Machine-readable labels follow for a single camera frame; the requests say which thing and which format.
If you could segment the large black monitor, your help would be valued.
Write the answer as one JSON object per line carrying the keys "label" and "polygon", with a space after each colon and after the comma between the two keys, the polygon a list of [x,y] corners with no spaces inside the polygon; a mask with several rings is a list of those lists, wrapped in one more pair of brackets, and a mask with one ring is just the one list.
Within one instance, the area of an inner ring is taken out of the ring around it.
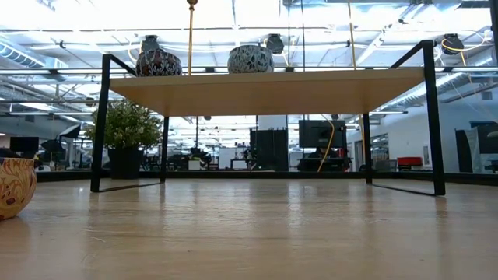
{"label": "large black monitor", "polygon": [[341,149],[346,147],[345,121],[299,121],[300,148],[327,148]]}

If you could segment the tall gold candlestick holder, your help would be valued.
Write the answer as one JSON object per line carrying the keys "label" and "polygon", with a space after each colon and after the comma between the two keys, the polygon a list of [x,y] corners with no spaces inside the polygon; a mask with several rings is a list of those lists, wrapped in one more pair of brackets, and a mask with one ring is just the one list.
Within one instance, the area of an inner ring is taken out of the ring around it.
{"label": "tall gold candlestick holder", "polygon": [[189,4],[188,75],[192,73],[194,12],[198,0],[186,0]]}

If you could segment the blue white patterned vase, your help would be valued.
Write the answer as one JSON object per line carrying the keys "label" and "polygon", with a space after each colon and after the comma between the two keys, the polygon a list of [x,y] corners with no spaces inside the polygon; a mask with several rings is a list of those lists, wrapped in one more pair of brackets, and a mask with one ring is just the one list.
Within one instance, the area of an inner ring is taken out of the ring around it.
{"label": "blue white patterned vase", "polygon": [[235,47],[227,61],[230,74],[274,72],[272,52],[257,45]]}

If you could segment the potted green plant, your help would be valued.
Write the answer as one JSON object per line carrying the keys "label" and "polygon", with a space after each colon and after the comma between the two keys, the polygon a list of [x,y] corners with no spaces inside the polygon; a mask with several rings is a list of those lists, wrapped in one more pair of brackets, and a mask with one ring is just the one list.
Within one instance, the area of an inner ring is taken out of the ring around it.
{"label": "potted green plant", "polygon": [[161,120],[151,110],[129,100],[107,107],[104,147],[109,157],[110,177],[130,180],[139,177],[144,151],[158,145]]}

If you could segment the dark display stand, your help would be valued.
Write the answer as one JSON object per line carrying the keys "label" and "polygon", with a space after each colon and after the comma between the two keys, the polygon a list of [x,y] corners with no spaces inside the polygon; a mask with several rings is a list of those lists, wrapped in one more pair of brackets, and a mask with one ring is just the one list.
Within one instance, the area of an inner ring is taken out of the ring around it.
{"label": "dark display stand", "polygon": [[461,173],[498,174],[498,124],[472,122],[455,137]]}

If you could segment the black cabinet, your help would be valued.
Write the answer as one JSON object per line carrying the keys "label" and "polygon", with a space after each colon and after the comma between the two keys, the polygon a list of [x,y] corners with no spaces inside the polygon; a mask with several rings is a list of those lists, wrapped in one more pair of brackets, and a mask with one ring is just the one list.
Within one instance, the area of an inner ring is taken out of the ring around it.
{"label": "black cabinet", "polygon": [[250,154],[256,170],[289,170],[288,130],[250,130]]}

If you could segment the wooden shelf riser black legs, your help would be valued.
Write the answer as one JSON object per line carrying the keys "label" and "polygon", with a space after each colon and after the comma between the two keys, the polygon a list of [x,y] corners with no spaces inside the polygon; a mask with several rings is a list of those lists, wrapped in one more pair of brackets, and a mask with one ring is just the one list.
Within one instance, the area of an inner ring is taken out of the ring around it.
{"label": "wooden shelf riser black legs", "polygon": [[100,193],[109,92],[114,91],[165,118],[203,115],[352,113],[363,118],[365,180],[373,182],[370,115],[384,103],[423,82],[432,159],[433,195],[444,196],[444,162],[433,42],[422,40],[390,68],[331,72],[236,75],[135,76],[113,79],[110,66],[134,70],[112,54],[102,57],[102,80],[90,190]]}

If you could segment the red storage bin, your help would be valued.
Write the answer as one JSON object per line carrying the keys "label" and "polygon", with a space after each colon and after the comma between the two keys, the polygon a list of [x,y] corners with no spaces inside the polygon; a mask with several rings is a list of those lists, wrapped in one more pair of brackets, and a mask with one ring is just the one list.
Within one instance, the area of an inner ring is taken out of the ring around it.
{"label": "red storage bin", "polygon": [[397,161],[400,169],[411,169],[414,166],[423,166],[423,159],[419,156],[398,157]]}

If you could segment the black softbox light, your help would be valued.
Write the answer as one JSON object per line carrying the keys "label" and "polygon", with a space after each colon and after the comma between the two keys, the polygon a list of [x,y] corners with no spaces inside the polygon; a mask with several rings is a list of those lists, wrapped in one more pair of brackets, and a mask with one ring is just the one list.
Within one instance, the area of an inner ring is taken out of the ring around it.
{"label": "black softbox light", "polygon": [[45,142],[42,142],[40,145],[46,152],[49,153],[65,152],[65,149],[63,148],[62,144],[57,139],[47,140]]}
{"label": "black softbox light", "polygon": [[58,140],[62,140],[63,138],[72,138],[72,139],[78,138],[81,128],[82,128],[81,124],[76,124],[66,128],[63,132],[61,132],[58,135]]}

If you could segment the small black monitor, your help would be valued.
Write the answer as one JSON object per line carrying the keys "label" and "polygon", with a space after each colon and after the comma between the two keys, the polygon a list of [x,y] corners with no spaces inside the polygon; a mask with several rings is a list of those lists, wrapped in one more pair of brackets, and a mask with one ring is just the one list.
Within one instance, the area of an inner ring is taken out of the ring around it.
{"label": "small black monitor", "polygon": [[13,152],[36,152],[39,149],[38,137],[11,137],[9,148]]}

